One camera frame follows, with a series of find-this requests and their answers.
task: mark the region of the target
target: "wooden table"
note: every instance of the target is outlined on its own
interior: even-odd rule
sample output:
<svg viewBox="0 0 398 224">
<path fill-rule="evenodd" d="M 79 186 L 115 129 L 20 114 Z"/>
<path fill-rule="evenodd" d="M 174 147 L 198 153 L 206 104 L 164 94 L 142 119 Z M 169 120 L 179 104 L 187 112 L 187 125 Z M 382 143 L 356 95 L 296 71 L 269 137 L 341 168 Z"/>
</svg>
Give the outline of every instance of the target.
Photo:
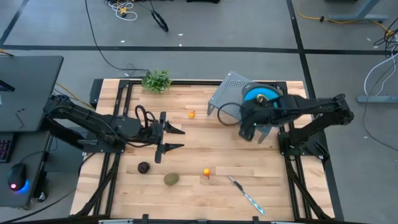
<svg viewBox="0 0 398 224">
<path fill-rule="evenodd" d="M 118 83 L 118 79 L 103 81 L 98 113 L 113 113 Z M 305 96 L 302 82 L 287 82 L 287 86 L 290 94 Z M 166 153 L 162 163 L 156 164 L 155 147 L 128 146 L 121 156 L 112 218 L 141 218 L 147 213 L 150 219 L 252 220 L 253 216 L 260 220 L 294 219 L 285 161 L 277 142 L 279 130 L 273 128 L 262 144 L 258 144 L 257 139 L 245 141 L 238 135 L 238 126 L 223 126 L 216 113 L 207 116 L 207 102 L 216 89 L 214 85 L 175 85 L 157 95 L 140 85 L 133 86 L 129 116 L 135 117 L 136 105 L 144 106 L 156 118 L 161 111 L 166 111 L 171 124 L 186 134 L 165 133 L 164 142 L 182 143 L 185 147 Z M 195 118 L 191 119 L 188 112 L 193 110 Z M 300 127 L 310 120 L 310 116 L 302 116 L 295 125 Z M 103 156 L 96 154 L 83 166 L 72 214 L 79 211 L 96 190 Z M 138 163 L 143 161 L 151 165 L 148 174 L 137 171 Z M 334 217 L 321 161 L 315 156 L 303 156 L 302 164 L 308 191 L 325 213 Z M 210 179 L 203 175 L 204 168 L 210 169 Z M 174 186 L 167 186 L 163 178 L 171 172 L 178 173 L 180 180 Z M 265 216 L 231 183 L 228 175 L 266 211 Z M 300 192 L 296 192 L 300 214 L 304 217 L 302 198 Z M 100 213 L 104 212 L 105 203 L 106 197 L 103 197 Z"/>
</svg>

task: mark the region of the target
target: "gray floor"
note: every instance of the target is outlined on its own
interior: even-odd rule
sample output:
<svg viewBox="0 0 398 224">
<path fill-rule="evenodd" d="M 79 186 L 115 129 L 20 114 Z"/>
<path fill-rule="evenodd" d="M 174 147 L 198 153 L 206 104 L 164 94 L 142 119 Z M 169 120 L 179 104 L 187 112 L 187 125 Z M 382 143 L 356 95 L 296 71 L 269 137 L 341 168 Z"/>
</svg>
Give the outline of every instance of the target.
<svg viewBox="0 0 398 224">
<path fill-rule="evenodd" d="M 357 2 L 294 0 L 308 16 L 326 16 L 354 12 Z M 0 1 L 0 29 L 4 30 L 21 1 Z M 221 0 L 220 4 L 203 2 L 154 2 L 168 22 L 170 32 L 162 32 L 139 6 L 135 22 L 121 21 L 102 1 L 88 0 L 95 34 L 100 45 L 120 46 L 205 46 L 205 47 L 272 47 L 296 48 L 289 12 L 285 1 Z M 374 13 L 388 14 L 395 19 L 398 2 L 381 1 Z M 373 42 L 383 30 L 371 23 L 331 24 L 297 18 L 306 49 L 373 50 Z M 84 2 L 77 0 L 30 0 L 6 41 L 8 45 L 93 45 L 85 14 Z M 94 78 L 125 77 L 124 71 L 109 67 L 97 51 L 23 51 L 10 50 L 16 55 L 62 55 L 65 57 L 58 82 L 69 87 L 82 100 L 88 100 Z M 172 78 L 221 79 L 234 70 L 251 79 L 304 80 L 298 54 L 237 53 L 237 52 L 104 52 L 114 65 L 168 69 Z M 340 193 L 345 220 L 366 223 L 394 223 L 398 219 L 398 152 L 378 144 L 367 136 L 362 125 L 364 106 L 355 102 L 363 94 L 363 80 L 368 71 L 384 56 L 307 55 L 308 66 L 318 97 L 345 93 L 355 113 L 348 126 L 326 130 L 335 178 Z M 384 68 L 375 72 L 372 85 Z M 396 93 L 398 79 L 393 76 L 385 93 Z M 370 132 L 395 147 L 398 133 L 396 106 L 368 106 L 366 124 Z M 60 155 L 49 169 L 53 194 L 48 201 L 36 204 L 32 211 L 61 197 L 76 184 L 76 166 L 81 161 L 78 151 L 62 146 Z M 69 166 L 57 166 L 57 159 L 69 157 Z M 57 179 L 59 173 L 70 174 Z M 31 219 L 65 217 L 69 213 L 72 195 L 58 205 Z M 27 212 L 0 209 L 0 221 Z"/>
</svg>

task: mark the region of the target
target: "computer mouse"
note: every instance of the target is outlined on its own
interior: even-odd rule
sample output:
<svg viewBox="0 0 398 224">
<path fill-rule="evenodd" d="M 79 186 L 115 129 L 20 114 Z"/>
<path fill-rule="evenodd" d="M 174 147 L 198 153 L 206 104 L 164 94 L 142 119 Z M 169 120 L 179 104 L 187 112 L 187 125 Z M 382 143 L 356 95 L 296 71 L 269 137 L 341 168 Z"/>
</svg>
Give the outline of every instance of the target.
<svg viewBox="0 0 398 224">
<path fill-rule="evenodd" d="M 8 186 L 13 191 L 18 191 L 25 186 L 26 182 L 26 165 L 18 163 L 11 167 L 8 176 Z"/>
</svg>

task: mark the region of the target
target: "knife handle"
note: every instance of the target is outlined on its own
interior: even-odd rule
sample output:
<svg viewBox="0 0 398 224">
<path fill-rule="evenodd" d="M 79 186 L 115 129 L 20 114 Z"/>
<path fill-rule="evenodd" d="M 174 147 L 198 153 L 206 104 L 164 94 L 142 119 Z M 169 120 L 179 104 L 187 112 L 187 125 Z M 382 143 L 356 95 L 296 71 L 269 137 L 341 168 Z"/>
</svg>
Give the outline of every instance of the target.
<svg viewBox="0 0 398 224">
<path fill-rule="evenodd" d="M 266 211 L 264 211 L 264 209 L 262 209 L 262 208 L 260 207 L 260 205 L 258 205 L 250 196 L 248 196 L 247 194 L 244 194 L 244 196 L 245 196 L 247 199 L 249 199 L 249 201 L 255 206 L 255 208 L 256 208 L 257 210 L 259 210 L 259 212 L 260 212 L 262 215 L 265 215 L 265 214 L 266 214 Z"/>
</svg>

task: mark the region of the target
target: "potted plant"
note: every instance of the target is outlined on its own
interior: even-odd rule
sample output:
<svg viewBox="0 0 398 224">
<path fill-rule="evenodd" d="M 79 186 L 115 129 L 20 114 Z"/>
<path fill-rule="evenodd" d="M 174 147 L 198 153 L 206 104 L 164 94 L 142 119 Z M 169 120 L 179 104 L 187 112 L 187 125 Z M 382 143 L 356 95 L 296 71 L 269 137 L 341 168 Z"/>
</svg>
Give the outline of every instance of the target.
<svg viewBox="0 0 398 224">
<path fill-rule="evenodd" d="M 163 93 L 170 88 L 171 83 L 172 80 L 169 79 L 169 71 L 167 70 L 148 72 L 142 79 L 142 86 L 153 93 Z"/>
</svg>

